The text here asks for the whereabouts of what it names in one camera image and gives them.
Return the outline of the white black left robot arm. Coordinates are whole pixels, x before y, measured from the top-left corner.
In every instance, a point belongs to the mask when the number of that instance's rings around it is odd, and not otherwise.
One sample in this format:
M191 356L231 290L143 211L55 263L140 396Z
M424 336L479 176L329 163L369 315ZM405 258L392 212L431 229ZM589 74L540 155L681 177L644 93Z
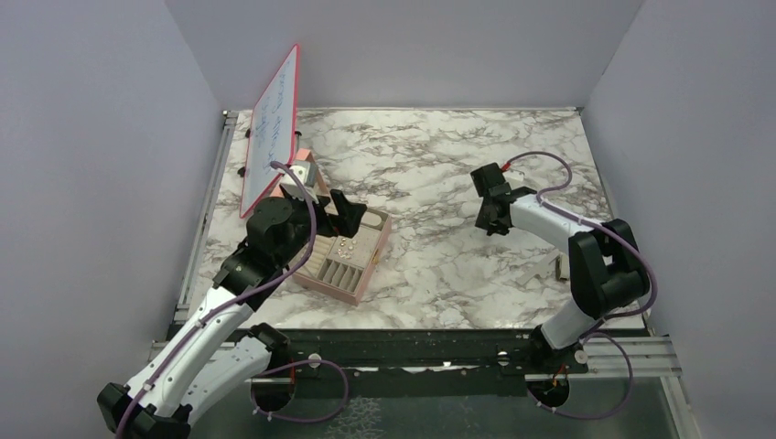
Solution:
M126 384L107 384L97 402L118 438L186 438L215 402L254 376L295 370L289 339L262 323L223 358L222 343L312 254L317 237L357 233L367 207L338 189L318 199L289 195L257 203L247 234L224 261L193 315Z

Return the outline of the pink jewelry box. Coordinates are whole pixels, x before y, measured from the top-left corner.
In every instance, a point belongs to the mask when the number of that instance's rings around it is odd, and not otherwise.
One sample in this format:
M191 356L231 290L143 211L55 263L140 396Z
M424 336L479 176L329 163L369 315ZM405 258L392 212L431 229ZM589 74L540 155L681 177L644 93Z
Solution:
M329 195L329 186L309 149L296 152L295 161L308 161L317 166L318 197ZM304 266L297 270L291 278L296 284L318 293L329 295L342 302L357 305L367 289L368 283L386 246L392 228L392 219L387 212L385 223L381 230L360 226L352 239L357 242L357 248L352 259L340 258L336 248L343 236L317 236L310 258Z

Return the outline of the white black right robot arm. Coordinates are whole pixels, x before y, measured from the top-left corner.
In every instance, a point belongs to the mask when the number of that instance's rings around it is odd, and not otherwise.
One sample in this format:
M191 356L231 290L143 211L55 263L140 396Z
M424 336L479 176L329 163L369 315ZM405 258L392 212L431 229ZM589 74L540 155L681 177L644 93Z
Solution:
M526 357L535 369L553 370L613 310L649 293L651 280L636 255L636 242L626 221L599 222L555 207L529 187L512 187L495 163L475 169L470 176L481 199L477 228L487 235L524 230L568 258L572 297L529 336Z

